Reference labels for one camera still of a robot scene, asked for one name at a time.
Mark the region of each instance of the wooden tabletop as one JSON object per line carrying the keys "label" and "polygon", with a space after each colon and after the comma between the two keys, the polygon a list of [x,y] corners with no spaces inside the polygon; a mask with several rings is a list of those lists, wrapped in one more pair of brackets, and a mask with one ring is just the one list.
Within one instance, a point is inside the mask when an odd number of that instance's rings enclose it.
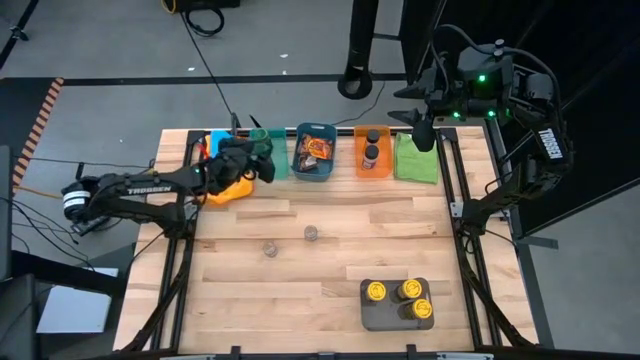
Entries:
{"label": "wooden tabletop", "polygon": [[[156,168],[181,166],[188,130],[165,130]],[[495,178],[480,127],[458,128],[472,197]],[[180,353],[400,352],[473,348],[456,262],[442,178],[437,185],[355,176],[354,141],[339,137],[335,167],[327,182],[293,175],[272,184],[256,182],[251,197],[226,208],[204,208],[185,307]],[[293,152],[289,142],[289,158]],[[453,156],[446,145],[453,185],[460,199]],[[171,201],[156,195],[158,203]],[[314,225],[319,239],[304,240]],[[510,237],[506,223],[487,228]],[[137,250],[160,229],[143,225]],[[278,255],[262,251],[272,240]],[[510,243],[482,237],[496,303],[530,341],[535,329],[520,267]],[[114,348],[126,345],[156,306],[167,240],[149,247],[132,266]],[[176,270],[180,263],[176,257]],[[369,332],[360,320],[363,279],[424,277],[431,286],[435,326],[428,331]],[[489,331],[479,300],[485,343]],[[163,345],[168,345],[173,309],[167,314]]]}

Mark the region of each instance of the yellow cap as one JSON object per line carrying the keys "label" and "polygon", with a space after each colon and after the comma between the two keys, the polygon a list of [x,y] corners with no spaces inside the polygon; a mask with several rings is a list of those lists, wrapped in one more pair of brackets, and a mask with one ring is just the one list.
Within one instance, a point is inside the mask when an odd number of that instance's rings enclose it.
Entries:
{"label": "yellow cap", "polygon": [[369,300],[380,301],[387,295],[387,288],[379,281],[374,281],[367,287]]}
{"label": "yellow cap", "polygon": [[431,303],[425,299],[418,299],[414,301],[411,309],[413,310],[413,315],[418,319],[426,319],[431,316],[431,313],[433,313]]}
{"label": "yellow cap", "polygon": [[409,279],[402,284],[402,292],[410,299],[415,299],[422,294],[422,285],[418,280]]}

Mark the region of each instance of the concrete floor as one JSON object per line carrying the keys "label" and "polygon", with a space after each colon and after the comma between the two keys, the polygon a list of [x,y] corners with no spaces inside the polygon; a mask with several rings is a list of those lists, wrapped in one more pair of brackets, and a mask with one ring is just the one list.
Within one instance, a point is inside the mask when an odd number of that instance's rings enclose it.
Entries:
{"label": "concrete floor", "polygon": [[[378,32],[397,33],[401,5],[381,1]],[[351,2],[343,0],[243,0],[240,8],[224,11],[227,25],[220,36],[197,41],[216,75],[339,74],[346,60],[350,12]],[[164,13],[157,1],[41,1],[26,31],[32,40],[17,44],[0,76],[206,76],[179,17]],[[403,72],[399,43],[375,40],[371,67],[375,72]],[[353,117],[370,106],[381,85],[376,83],[372,96],[360,101],[342,98],[334,83],[222,88],[244,124],[252,114],[263,126],[295,126]],[[377,107],[355,123],[392,123],[387,111],[420,106],[393,98],[392,92],[401,87],[402,82],[388,82]],[[145,165],[155,156],[163,128],[227,124],[229,116],[211,85],[65,87],[35,156]],[[33,161],[23,184],[58,192],[74,172],[72,165]],[[17,199],[64,221],[58,201],[24,192]],[[640,312],[634,304],[640,293],[634,276],[640,268],[635,236],[640,230],[635,221],[639,200],[636,188],[537,234],[560,242],[559,251],[533,249],[556,347],[640,353]],[[77,262],[32,230],[15,230],[30,240],[35,254]],[[78,249],[97,258],[128,249],[136,235],[137,226],[123,222],[82,238]],[[130,250],[124,253],[128,255],[112,266],[129,261]],[[58,356],[95,354],[95,343],[108,344],[109,336],[85,340]]]}

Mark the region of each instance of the black metal frame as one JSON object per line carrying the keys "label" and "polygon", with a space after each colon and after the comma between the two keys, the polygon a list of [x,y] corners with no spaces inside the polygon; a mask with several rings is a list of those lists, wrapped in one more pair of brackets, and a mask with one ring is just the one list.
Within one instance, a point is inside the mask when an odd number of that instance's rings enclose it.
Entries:
{"label": "black metal frame", "polygon": [[[349,136],[353,135],[353,128],[338,128],[338,135],[341,136]],[[402,127],[402,128],[392,128],[391,133],[396,134],[398,132],[411,132],[410,127]],[[248,136],[249,129],[238,129],[238,135],[240,136]],[[193,146],[204,136],[204,131],[189,131],[187,136],[187,148],[185,151],[185,156],[183,160],[183,165],[188,165],[191,163]],[[295,137],[296,132],[295,129],[287,129],[287,137]],[[444,143],[449,141],[451,143],[451,150],[454,157],[454,164],[456,167],[456,174],[458,176],[458,182],[460,185],[460,190],[462,194],[463,200],[467,200],[470,198],[469,187],[467,183],[467,179],[465,176],[464,165],[462,161],[462,154],[460,150],[460,146],[458,143],[457,132],[455,128],[447,128],[447,129],[438,129],[436,130],[436,142],[437,142],[437,150],[438,157],[440,163],[440,170],[442,171],[442,179],[443,186],[445,188],[445,195],[447,198],[447,203],[455,202],[455,193],[453,190],[451,174],[449,172],[449,164],[445,151]],[[495,146],[491,141],[491,138],[487,139],[491,150],[495,151]],[[179,199],[184,200],[185,194],[179,194]],[[500,308],[495,304],[491,297],[491,290],[489,287],[489,279],[486,271],[486,264],[484,262],[484,256],[482,253],[481,243],[476,236],[475,238],[471,238],[471,242],[474,248],[474,260],[476,263],[476,273],[472,270],[471,264],[467,258],[467,254],[464,249],[464,241],[463,234],[458,231],[459,224],[458,220],[455,219],[450,209],[447,209],[451,218],[451,225],[454,233],[454,244],[456,248],[457,260],[460,269],[460,275],[462,280],[462,287],[465,298],[465,305],[467,308],[467,315],[469,317],[469,327],[471,331],[472,342],[474,346],[474,351],[479,357],[478,359],[484,359],[485,357],[480,354],[492,354],[495,359],[555,359],[555,358],[563,358],[563,359],[601,359],[601,358],[609,358],[609,359],[631,359],[636,358],[635,355],[627,355],[627,354],[613,354],[613,353],[596,353],[596,352],[585,352],[585,351],[570,351],[570,350],[555,350],[553,348],[542,348],[542,347],[534,347],[528,346],[531,345],[526,339],[522,338],[518,332],[515,330],[505,315],[502,313]],[[195,222],[197,221],[197,216],[194,217],[193,226],[191,229],[195,229]],[[152,325],[150,330],[153,331],[152,340],[151,340],[151,348],[150,350],[141,351],[146,343],[146,339],[148,336],[142,340],[142,342],[138,341],[135,347],[128,347],[123,349],[122,352],[116,352],[114,354],[102,357],[93,358],[93,360],[104,359],[104,360],[125,360],[125,359],[159,359],[161,357],[166,356],[174,356],[178,354],[179,344],[180,344],[180,334],[182,330],[182,319],[184,313],[184,307],[186,302],[186,292],[189,278],[189,271],[191,266],[191,259],[193,255],[193,247],[194,247],[194,238],[191,236],[187,239],[184,249],[183,260],[180,266],[180,270],[176,275],[176,278],[171,282],[171,274],[175,263],[175,256],[177,250],[177,243],[179,239],[169,239],[169,247],[167,251],[167,257],[165,259],[165,266],[162,275],[162,283],[160,286],[160,294],[158,298],[159,306],[156,308],[154,313],[151,315],[145,327],[143,329],[149,329],[150,324]],[[527,287],[528,295],[531,297],[532,295],[538,299],[539,297],[539,289],[531,289]],[[536,290],[538,294],[532,294],[531,291]],[[478,296],[478,298],[482,301],[486,309],[487,319],[489,321],[489,330],[491,337],[491,345],[484,345],[482,341],[482,333],[480,330],[480,325],[478,321],[478,313],[476,308],[476,302],[474,299],[474,294]],[[164,329],[164,312],[169,307],[174,296],[178,296],[177,303],[175,307],[175,314],[173,322],[173,327],[171,331],[171,343],[170,347],[166,349],[160,349],[160,342],[162,337],[162,332]],[[544,322],[548,329],[548,324],[546,323],[546,317],[544,318]],[[507,339],[512,343],[514,347],[503,347],[502,341],[500,337],[500,330],[503,331]],[[241,354],[239,346],[233,346],[230,349],[229,354],[211,354],[216,359],[229,359],[229,360],[240,360],[240,359],[256,359],[256,360],[269,360],[269,359],[288,359],[288,360],[330,360],[330,359],[349,359],[349,360],[391,360],[391,359],[410,359],[410,360],[418,360],[418,359],[443,359],[443,358],[451,358],[455,359],[454,353],[446,353],[446,352],[418,352],[416,346],[413,344],[407,344],[406,352],[398,352],[398,353],[308,353],[308,354]]]}

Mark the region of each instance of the orange bin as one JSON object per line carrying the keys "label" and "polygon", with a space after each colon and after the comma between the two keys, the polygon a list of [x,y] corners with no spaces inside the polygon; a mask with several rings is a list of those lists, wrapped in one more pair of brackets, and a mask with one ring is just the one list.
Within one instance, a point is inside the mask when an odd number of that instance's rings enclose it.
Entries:
{"label": "orange bin", "polygon": [[[362,160],[367,144],[369,130],[378,130],[380,140],[377,146],[379,150],[378,160],[373,169],[363,169]],[[391,129],[388,126],[363,125],[353,128],[353,137],[356,142],[356,175],[361,178],[384,178],[393,171],[393,153],[391,152]]]}

